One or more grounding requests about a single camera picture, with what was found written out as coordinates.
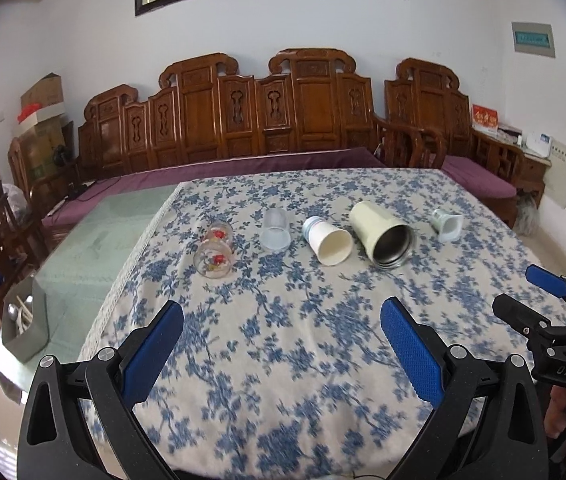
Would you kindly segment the cream steel thermos cup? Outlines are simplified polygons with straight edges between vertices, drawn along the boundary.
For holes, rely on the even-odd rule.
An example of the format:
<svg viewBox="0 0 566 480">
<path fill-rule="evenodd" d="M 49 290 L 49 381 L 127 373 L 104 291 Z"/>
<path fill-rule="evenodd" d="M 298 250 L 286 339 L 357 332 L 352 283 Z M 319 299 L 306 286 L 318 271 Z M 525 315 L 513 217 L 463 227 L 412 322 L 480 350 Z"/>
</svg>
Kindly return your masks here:
<svg viewBox="0 0 566 480">
<path fill-rule="evenodd" d="M 349 211 L 349 222 L 376 266 L 397 269 L 410 258 L 417 241 L 414 230 L 387 209 L 361 200 Z"/>
</svg>

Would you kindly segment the stacked cardboard boxes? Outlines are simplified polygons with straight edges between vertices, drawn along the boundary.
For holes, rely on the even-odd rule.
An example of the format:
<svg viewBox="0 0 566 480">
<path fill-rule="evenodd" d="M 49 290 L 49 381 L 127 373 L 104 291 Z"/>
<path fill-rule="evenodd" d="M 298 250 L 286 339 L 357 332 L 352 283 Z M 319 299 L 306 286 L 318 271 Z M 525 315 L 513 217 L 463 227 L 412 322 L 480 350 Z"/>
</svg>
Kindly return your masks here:
<svg viewBox="0 0 566 480">
<path fill-rule="evenodd" d="M 62 79 L 50 73 L 21 96 L 18 126 L 8 159 L 15 184 L 25 193 L 74 159 L 73 123 L 65 122 Z"/>
</svg>

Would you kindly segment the white router device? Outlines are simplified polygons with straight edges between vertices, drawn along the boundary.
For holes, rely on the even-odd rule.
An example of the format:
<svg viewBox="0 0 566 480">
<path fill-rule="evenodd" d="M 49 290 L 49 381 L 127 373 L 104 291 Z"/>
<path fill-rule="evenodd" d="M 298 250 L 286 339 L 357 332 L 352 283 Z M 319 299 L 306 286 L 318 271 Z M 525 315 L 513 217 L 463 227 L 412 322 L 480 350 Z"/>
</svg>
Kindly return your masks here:
<svg viewBox="0 0 566 480">
<path fill-rule="evenodd" d="M 545 133 L 526 132 L 524 134 L 524 145 L 528 153 L 540 158 L 549 158 L 553 138 Z"/>
</svg>

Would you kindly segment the white paper cup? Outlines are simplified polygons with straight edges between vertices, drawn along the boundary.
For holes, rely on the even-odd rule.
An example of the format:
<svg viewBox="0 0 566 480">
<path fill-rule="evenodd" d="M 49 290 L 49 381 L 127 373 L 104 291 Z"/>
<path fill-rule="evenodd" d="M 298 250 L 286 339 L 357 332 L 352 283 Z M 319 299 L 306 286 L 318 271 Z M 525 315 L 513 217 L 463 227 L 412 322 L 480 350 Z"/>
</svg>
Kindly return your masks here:
<svg viewBox="0 0 566 480">
<path fill-rule="evenodd" d="M 317 216 L 303 224 L 303 237 L 323 266 L 337 266 L 353 251 L 353 237 L 344 229 Z"/>
</svg>

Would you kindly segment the clear frosted plastic cup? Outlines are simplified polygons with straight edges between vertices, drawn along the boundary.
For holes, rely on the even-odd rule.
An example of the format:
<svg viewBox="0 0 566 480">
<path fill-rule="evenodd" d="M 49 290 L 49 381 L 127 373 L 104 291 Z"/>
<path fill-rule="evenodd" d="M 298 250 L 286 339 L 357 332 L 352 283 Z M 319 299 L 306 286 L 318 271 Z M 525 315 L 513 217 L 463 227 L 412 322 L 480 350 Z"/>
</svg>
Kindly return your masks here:
<svg viewBox="0 0 566 480">
<path fill-rule="evenodd" d="M 260 243 L 268 252 L 284 252 L 291 244 L 289 219 L 283 209 L 268 209 L 263 217 Z"/>
</svg>

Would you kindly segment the grey box with items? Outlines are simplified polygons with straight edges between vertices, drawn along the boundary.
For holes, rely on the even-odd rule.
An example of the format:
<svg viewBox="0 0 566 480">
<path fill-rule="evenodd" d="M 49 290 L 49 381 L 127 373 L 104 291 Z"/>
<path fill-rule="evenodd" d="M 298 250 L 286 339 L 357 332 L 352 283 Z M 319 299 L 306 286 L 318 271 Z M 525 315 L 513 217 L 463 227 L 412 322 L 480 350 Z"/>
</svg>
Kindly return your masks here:
<svg viewBox="0 0 566 480">
<path fill-rule="evenodd" d="M 1 340 L 21 363 L 48 344 L 46 295 L 33 275 L 14 285 L 3 298 Z"/>
</svg>

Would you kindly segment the wall electrical panel door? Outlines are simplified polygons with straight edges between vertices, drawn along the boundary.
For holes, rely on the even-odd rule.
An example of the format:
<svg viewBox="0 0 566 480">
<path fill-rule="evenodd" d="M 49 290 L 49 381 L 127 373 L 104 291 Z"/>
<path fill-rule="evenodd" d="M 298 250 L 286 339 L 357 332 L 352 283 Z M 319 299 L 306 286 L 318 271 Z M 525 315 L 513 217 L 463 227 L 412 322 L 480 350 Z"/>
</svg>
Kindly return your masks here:
<svg viewBox="0 0 566 480">
<path fill-rule="evenodd" d="M 545 171 L 545 194 L 562 209 L 566 209 L 566 144 L 553 140 Z"/>
</svg>

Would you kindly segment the grey wall panel box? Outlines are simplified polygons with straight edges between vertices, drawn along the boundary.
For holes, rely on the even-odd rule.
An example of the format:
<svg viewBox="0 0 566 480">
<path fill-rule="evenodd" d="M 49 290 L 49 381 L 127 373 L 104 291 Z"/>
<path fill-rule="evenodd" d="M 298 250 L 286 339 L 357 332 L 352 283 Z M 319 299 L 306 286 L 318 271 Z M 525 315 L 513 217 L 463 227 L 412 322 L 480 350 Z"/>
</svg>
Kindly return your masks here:
<svg viewBox="0 0 566 480">
<path fill-rule="evenodd" d="M 550 24 L 513 22 L 514 51 L 555 58 L 555 42 Z"/>
</svg>

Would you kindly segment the blue floral tablecloth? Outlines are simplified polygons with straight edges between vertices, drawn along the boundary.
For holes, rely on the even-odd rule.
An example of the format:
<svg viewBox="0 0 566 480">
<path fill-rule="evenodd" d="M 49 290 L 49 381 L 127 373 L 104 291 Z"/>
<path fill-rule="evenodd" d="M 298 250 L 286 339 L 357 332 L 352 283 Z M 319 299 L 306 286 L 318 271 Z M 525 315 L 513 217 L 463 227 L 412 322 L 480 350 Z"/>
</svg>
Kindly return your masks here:
<svg viewBox="0 0 566 480">
<path fill-rule="evenodd" d="M 348 228 L 361 200 L 417 234 L 394 270 L 361 246 L 323 266 L 303 237 L 318 216 Z M 283 209 L 291 244 L 261 246 L 263 217 Z M 440 243 L 435 209 L 464 217 Z M 209 226 L 234 231 L 234 263 L 204 278 L 193 257 Z M 479 359 L 525 354 L 523 336 L 496 318 L 507 294 L 566 325 L 566 306 L 529 284 L 533 252 L 464 188 L 437 170 L 337 169 L 193 180 L 157 211 L 108 293 L 80 354 L 116 347 L 178 302 L 183 332 L 134 413 L 166 463 L 211 478 L 317 478 L 397 462 L 429 415 L 381 326 L 397 297 L 417 321 Z"/>
</svg>

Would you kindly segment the wooden side table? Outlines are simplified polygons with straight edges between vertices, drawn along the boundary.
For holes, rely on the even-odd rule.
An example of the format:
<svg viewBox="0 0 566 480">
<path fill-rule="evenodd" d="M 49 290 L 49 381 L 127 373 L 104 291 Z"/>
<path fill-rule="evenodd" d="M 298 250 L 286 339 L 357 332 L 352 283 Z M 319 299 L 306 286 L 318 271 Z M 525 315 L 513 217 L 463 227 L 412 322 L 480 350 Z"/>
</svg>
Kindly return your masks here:
<svg viewBox="0 0 566 480">
<path fill-rule="evenodd" d="M 502 180 L 519 194 L 528 194 L 539 207 L 544 190 L 544 176 L 550 161 L 527 154 L 516 144 L 472 130 L 473 161 Z"/>
</svg>

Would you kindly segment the red gift box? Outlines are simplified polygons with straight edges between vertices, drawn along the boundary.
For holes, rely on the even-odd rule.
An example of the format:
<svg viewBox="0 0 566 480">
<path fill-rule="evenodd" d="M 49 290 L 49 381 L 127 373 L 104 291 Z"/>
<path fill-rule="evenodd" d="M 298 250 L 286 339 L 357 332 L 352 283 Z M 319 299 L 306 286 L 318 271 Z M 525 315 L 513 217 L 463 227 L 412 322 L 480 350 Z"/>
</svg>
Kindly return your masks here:
<svg viewBox="0 0 566 480">
<path fill-rule="evenodd" d="M 472 119 L 475 129 L 496 131 L 499 127 L 499 115 L 496 110 L 481 105 L 472 105 Z"/>
</svg>

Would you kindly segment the purple sofa cushion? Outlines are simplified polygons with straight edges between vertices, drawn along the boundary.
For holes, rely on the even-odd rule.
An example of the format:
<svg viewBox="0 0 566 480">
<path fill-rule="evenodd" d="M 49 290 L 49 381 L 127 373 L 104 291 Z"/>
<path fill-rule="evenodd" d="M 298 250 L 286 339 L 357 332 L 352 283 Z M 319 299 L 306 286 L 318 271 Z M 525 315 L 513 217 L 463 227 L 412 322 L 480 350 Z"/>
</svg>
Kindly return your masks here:
<svg viewBox="0 0 566 480">
<path fill-rule="evenodd" d="M 383 162 L 366 148 L 347 148 L 337 151 L 243 157 L 141 171 L 92 183 L 78 198 L 64 203 L 47 214 L 42 219 L 42 225 L 49 230 L 56 228 L 71 230 L 108 196 L 168 185 L 176 186 L 181 182 L 197 179 L 292 170 L 384 167 Z"/>
</svg>

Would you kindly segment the carved wooden sofa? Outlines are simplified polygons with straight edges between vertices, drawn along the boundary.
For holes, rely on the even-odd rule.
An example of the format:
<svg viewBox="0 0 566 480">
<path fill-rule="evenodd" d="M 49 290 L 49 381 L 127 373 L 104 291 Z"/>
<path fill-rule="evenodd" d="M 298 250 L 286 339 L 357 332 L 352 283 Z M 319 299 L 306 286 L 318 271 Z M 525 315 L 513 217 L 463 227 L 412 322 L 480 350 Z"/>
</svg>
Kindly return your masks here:
<svg viewBox="0 0 566 480">
<path fill-rule="evenodd" d="M 379 144 L 371 81 L 348 53 L 329 48 L 277 52 L 265 78 L 213 53 L 173 63 L 158 91 L 140 100 L 120 84 L 92 98 L 78 129 L 89 179 L 259 155 L 374 150 Z"/>
</svg>

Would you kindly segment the glass cup with red pattern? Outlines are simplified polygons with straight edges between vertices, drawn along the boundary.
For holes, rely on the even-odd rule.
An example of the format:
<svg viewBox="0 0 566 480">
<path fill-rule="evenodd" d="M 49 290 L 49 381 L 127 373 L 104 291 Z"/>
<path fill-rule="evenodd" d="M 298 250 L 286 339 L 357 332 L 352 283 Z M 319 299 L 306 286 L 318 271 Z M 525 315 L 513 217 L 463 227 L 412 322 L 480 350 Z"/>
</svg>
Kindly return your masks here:
<svg viewBox="0 0 566 480">
<path fill-rule="evenodd" d="M 204 278 L 224 278 L 234 263 L 234 231 L 229 223 L 213 222 L 193 257 L 195 270 Z"/>
</svg>

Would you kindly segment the small pale green cup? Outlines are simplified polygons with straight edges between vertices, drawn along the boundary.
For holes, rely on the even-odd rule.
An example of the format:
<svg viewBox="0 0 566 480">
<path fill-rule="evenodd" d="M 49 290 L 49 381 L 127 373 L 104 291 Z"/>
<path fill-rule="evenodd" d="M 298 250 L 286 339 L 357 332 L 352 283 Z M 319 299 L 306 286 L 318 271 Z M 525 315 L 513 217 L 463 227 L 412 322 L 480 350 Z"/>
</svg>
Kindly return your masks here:
<svg viewBox="0 0 566 480">
<path fill-rule="evenodd" d="M 464 217 L 451 214 L 446 209 L 435 209 L 430 216 L 430 225 L 436 231 L 440 243 L 455 242 L 463 231 Z"/>
</svg>

